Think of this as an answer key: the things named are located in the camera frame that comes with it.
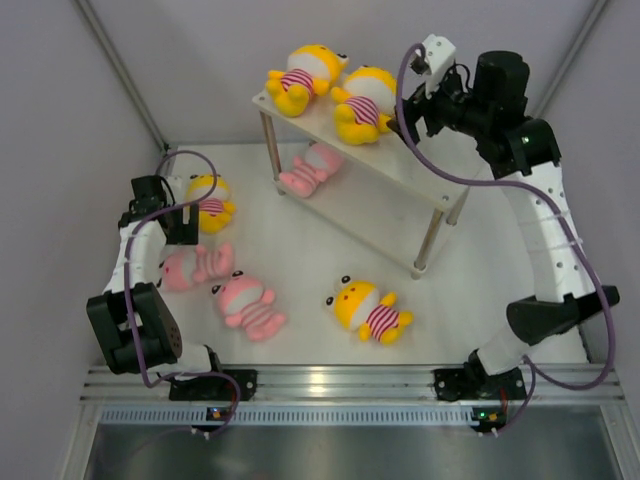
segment white table surface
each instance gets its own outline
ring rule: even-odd
[[[237,268],[273,288],[275,306],[289,316],[281,332],[256,344],[242,330],[224,325],[213,305],[211,284],[181,294],[163,293],[183,337],[208,344],[223,363],[461,363],[505,324],[506,305],[532,292],[519,229],[497,189],[471,191],[442,252],[423,278],[412,280],[405,269],[288,196],[278,195],[264,144],[189,148],[213,160],[231,185],[238,207],[229,227],[218,236],[201,236],[201,242],[214,246],[231,241]],[[282,145],[283,166],[303,149],[299,144]],[[186,177],[206,172],[201,160],[187,155],[179,156],[173,169]],[[360,343],[325,311],[324,299],[344,274],[398,293],[397,306],[415,314],[401,340],[390,347]],[[586,362],[576,329],[543,342],[533,358],[541,363]]]

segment black bracket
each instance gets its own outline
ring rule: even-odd
[[[251,369],[227,369],[222,373],[232,377],[240,386],[240,401],[251,400],[258,386],[258,371]],[[219,377],[197,377],[191,380],[172,380],[169,400],[174,402],[234,400],[235,389],[228,381]]]
[[[475,352],[460,368],[440,368],[434,371],[434,387],[438,400],[524,400],[522,372],[518,368],[500,375],[487,375]]]
[[[618,289],[603,285],[609,306],[620,302]],[[596,292],[574,298],[566,295],[563,303],[541,302],[528,297],[507,306],[507,320],[513,333],[528,345],[536,345],[551,335],[560,335],[602,311]]]

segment cable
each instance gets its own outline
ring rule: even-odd
[[[458,185],[465,185],[469,187],[520,188],[522,190],[526,190],[530,193],[533,193],[549,206],[551,211],[556,216],[558,223],[560,223],[560,226],[562,227],[562,230],[566,235],[567,240],[569,241],[569,244],[571,245],[571,248],[573,249],[576,257],[578,257],[578,260],[580,260],[580,263],[582,264],[585,271],[587,272],[589,279],[593,283],[598,299],[600,300],[600,304],[602,305],[602,313],[604,314],[605,323],[607,327],[607,337],[608,337],[607,360],[604,366],[602,367],[602,371],[598,374],[598,376],[594,380],[583,385],[573,385],[573,384],[561,382],[559,380],[556,380],[555,378],[550,377],[549,375],[544,373],[542,370],[540,370],[538,366],[535,365],[529,357],[524,356],[523,359],[531,367],[531,370],[533,372],[537,373],[542,378],[547,380],[549,383],[552,383],[558,387],[562,387],[567,390],[574,390],[574,391],[589,390],[591,388],[597,387],[602,382],[604,382],[604,380],[609,375],[609,372],[612,370],[613,362],[615,359],[615,353],[616,353],[616,335],[615,335],[615,329],[613,325],[613,317],[611,316],[611,308],[609,307],[609,302],[607,302],[607,297],[605,296],[604,290],[602,289],[602,283],[600,283],[600,280],[598,279],[598,275],[596,274],[594,268],[591,266],[591,264],[587,260],[587,257],[582,251],[582,248],[580,248],[580,243],[576,238],[575,234],[573,233],[573,231],[571,230],[569,223],[562,216],[562,212],[560,208],[558,207],[558,205],[556,205],[553,199],[549,197],[546,193],[544,193],[542,190],[536,187],[533,187],[531,185],[527,185],[526,183],[517,182],[513,180],[474,180],[474,179],[460,178],[460,177],[457,177],[456,175],[452,175],[440,169],[439,167],[435,166],[422,154],[422,152],[418,149],[417,145],[411,139],[411,135],[409,134],[409,129],[407,128],[407,122],[404,118],[404,104],[402,100],[402,87],[404,83],[405,72],[407,70],[407,66],[409,65],[409,61],[411,57],[414,55],[416,50],[420,51],[420,54],[422,55],[423,59],[425,58],[426,51],[425,51],[424,45],[422,45],[421,43],[414,44],[405,53],[402,59],[402,62],[400,64],[400,71],[398,72],[398,88],[396,90],[396,112],[397,112],[396,120],[398,121],[398,125],[400,126],[400,131],[402,132],[402,137],[404,139],[404,142],[406,143],[407,147],[409,147],[411,152],[416,156],[416,158],[420,161],[420,163],[422,163],[425,167],[427,167],[431,172],[435,173],[439,177],[444,178],[445,180],[456,183]]]
[[[167,190],[169,190],[169,194],[171,195],[171,200],[173,201],[171,206],[175,205],[176,204],[176,197],[173,196],[173,190],[171,189],[171,185],[169,185],[169,182],[167,182],[167,179],[164,178],[162,175],[160,175],[160,181],[162,183],[164,183],[165,186],[167,187]]]
[[[202,195],[202,197],[200,198],[196,198],[195,200],[191,200],[189,202],[185,202],[185,203],[180,203],[177,205],[172,205],[170,207],[165,207],[162,208],[156,212],[153,212],[149,215],[147,215],[146,217],[144,217],[140,223],[138,223],[134,228],[133,231],[131,232],[131,236],[127,239],[127,243],[125,245],[125,250],[124,250],[124,300],[125,300],[125,304],[127,307],[127,319],[128,319],[128,323],[129,323],[129,328],[131,329],[131,334],[133,336],[133,343],[136,349],[136,356],[138,358],[138,365],[140,366],[140,376],[142,377],[142,381],[143,383],[148,387],[148,388],[153,388],[156,385],[158,385],[160,382],[162,382],[163,380],[169,380],[171,378],[174,378],[178,375],[180,376],[189,376],[189,377],[217,377],[217,378],[222,378],[223,380],[226,380],[227,382],[231,383],[231,385],[233,385],[233,388],[235,389],[236,392],[236,400],[234,402],[232,402],[231,404],[231,408],[230,408],[230,412],[229,415],[227,415],[227,417],[225,418],[224,422],[222,423],[222,425],[220,425],[220,427],[211,432],[211,436],[215,436],[215,435],[219,435],[220,433],[222,433],[228,426],[229,423],[231,422],[231,420],[233,419],[233,416],[235,415],[236,409],[238,407],[238,403],[240,402],[240,398],[242,397],[242,391],[240,390],[240,386],[238,385],[238,382],[236,382],[236,380],[225,374],[225,373],[220,373],[220,372],[199,372],[199,373],[190,373],[190,372],[174,372],[174,373],[170,373],[167,375],[163,375],[161,377],[159,377],[157,380],[155,380],[154,382],[151,382],[151,380],[149,379],[149,373],[147,372],[147,363],[145,361],[144,358],[144,353],[142,351],[142,344],[140,342],[140,332],[138,331],[138,326],[136,325],[136,317],[135,317],[135,311],[133,309],[133,299],[131,297],[131,266],[129,263],[129,256],[131,255],[131,249],[133,247],[133,242],[136,239],[136,235],[138,234],[138,232],[142,229],[142,227],[144,227],[147,223],[149,223],[152,220],[155,220],[156,218],[160,217],[161,215],[164,215],[165,213],[168,212],[172,212],[174,210],[182,210],[185,207],[189,207],[191,205],[195,205],[199,202],[201,202],[202,200],[206,199],[207,197],[209,197],[209,195],[211,195],[213,193],[213,191],[215,190],[217,184],[218,184],[218,175],[216,173],[216,168],[214,167],[213,163],[211,162],[211,160],[209,160],[206,156],[204,156],[203,154],[196,152],[194,150],[177,150],[174,152],[169,153],[168,155],[166,155],[161,161],[160,164],[158,165],[158,168],[156,168],[156,175],[160,174],[160,171],[162,169],[162,166],[169,161],[170,159],[172,159],[173,157],[180,155],[180,154],[190,154],[190,155],[194,155],[198,158],[200,158],[201,160],[203,160],[207,165],[209,165],[209,168],[211,169],[211,172],[213,174],[213,184],[211,185],[211,188],[209,189],[209,191],[207,193],[205,193],[204,195]]]
[[[535,391],[535,389],[536,389],[536,371],[535,369],[531,368],[531,385],[529,385],[529,391],[527,392],[527,396],[525,397],[524,402],[522,402],[522,405],[520,405],[520,408],[518,408],[518,411],[513,415],[513,417],[511,417],[509,421],[503,427],[500,428],[500,430],[495,432],[496,436],[502,435],[505,430],[508,430],[509,428],[513,427],[513,425],[518,421],[518,419],[522,417],[524,410],[527,408],[527,405],[529,405],[529,402],[531,402],[531,399],[533,398],[533,392]]]

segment metal corner post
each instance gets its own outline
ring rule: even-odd
[[[549,105],[555,98],[560,85],[567,77],[571,66],[575,63],[576,59],[580,55],[582,48],[584,47],[587,39],[593,32],[598,21],[602,18],[604,12],[610,0],[593,0],[589,11],[584,17],[580,28],[571,39],[565,54],[562,56],[557,68],[553,72],[553,76],[549,79],[542,92],[542,98],[531,109],[531,115],[537,118],[544,117],[547,113]]]
[[[151,112],[149,111],[147,104],[142,98],[142,95],[140,95],[138,88],[133,82],[127,67],[111,41],[111,38],[109,38],[109,35],[102,25],[97,12],[93,8],[93,5],[91,5],[89,0],[72,0],[72,3],[76,6],[78,13],[83,18],[94,38],[98,42],[98,45],[109,62],[109,65],[111,65],[116,77],[118,77],[118,80],[127,93],[129,100],[133,103],[136,112],[138,112],[140,119],[147,127],[147,130],[154,142],[162,151],[167,151],[169,147],[168,142],[165,140],[162,132],[160,132],[160,129],[158,128],[158,125],[151,116]]]

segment metal rod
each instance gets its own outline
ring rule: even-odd
[[[429,258],[429,253],[431,252],[436,236],[438,235],[438,230],[440,230],[440,223],[443,215],[444,212],[437,209],[434,210],[433,215],[431,215],[429,229],[427,230],[427,234],[425,235],[420,251],[418,252],[418,257],[416,258],[416,261],[413,262],[413,266],[416,267],[417,270],[422,271],[427,266],[427,259]]]
[[[118,54],[116,47],[114,46],[113,42],[109,38],[109,35],[107,34],[104,26],[102,25],[102,22],[100,21],[100,18],[98,17],[98,14],[96,13],[95,9],[93,8],[89,0],[72,0],[72,1],[77,7],[78,12],[82,16],[82,18],[85,20],[87,26],[91,30],[91,33],[97,40],[98,45],[100,46],[100,48],[102,49],[102,52],[104,53],[105,57],[109,61],[109,64],[111,65],[111,68],[116,74],[116,77],[118,77],[118,80],[120,80],[122,87],[124,88],[129,99],[133,103],[133,106],[138,112],[138,115],[140,115],[142,122],[147,127],[147,130],[149,130],[149,133],[153,137],[153,140],[156,142],[156,144],[158,145],[158,147],[160,147],[162,151],[166,151],[168,148],[168,142],[165,140],[164,136],[162,135],[162,132],[160,132],[160,129],[158,128],[158,125],[156,124],[155,120],[151,116],[151,112],[149,112],[149,108],[147,107],[142,96],[140,95],[138,88],[133,82],[133,79],[131,78],[131,75],[129,74],[127,68],[125,67],[124,62],[122,61],[122,58]]]
[[[540,118],[545,115],[549,104],[558,91],[558,88],[565,80],[567,73],[582,51],[582,48],[589,38],[589,35],[592,33],[595,25],[598,23],[600,18],[602,18],[602,12],[604,12],[604,9],[608,4],[609,0],[593,0],[593,2],[591,3],[591,7],[589,8],[587,15],[585,16],[585,19],[580,25],[580,29],[573,37],[566,53],[560,60],[558,68],[556,68],[553,76],[551,77],[547,85],[545,85],[542,98],[538,101],[535,107],[531,109],[532,116]]]
[[[469,187],[465,189],[462,193],[456,204],[449,211],[449,215],[447,215],[447,225],[454,226],[458,223],[458,217],[460,216],[460,212],[462,212],[462,207],[467,202],[467,197],[469,196]]]
[[[273,179],[277,182],[280,180],[282,165],[280,164],[280,155],[278,154],[276,132],[273,130],[273,120],[264,112],[260,112],[260,120],[262,120],[262,128],[264,129],[264,136],[267,140],[267,150],[269,150],[269,158],[271,159]],[[278,193],[284,195],[284,192],[280,189],[278,189]]]

